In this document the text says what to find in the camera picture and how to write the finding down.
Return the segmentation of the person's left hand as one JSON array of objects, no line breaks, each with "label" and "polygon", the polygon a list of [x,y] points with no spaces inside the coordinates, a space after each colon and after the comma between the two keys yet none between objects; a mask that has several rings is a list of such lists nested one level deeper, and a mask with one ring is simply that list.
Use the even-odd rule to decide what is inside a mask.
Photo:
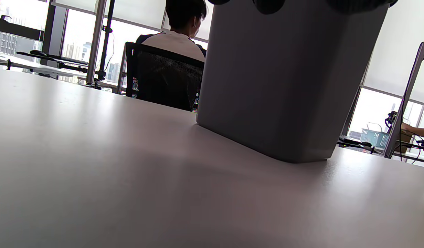
[{"label": "person's left hand", "polygon": [[[285,4],[285,0],[252,0],[255,8],[262,14],[273,14]],[[382,5],[392,7],[397,0],[327,0],[328,6],[343,14],[372,11]]]}]

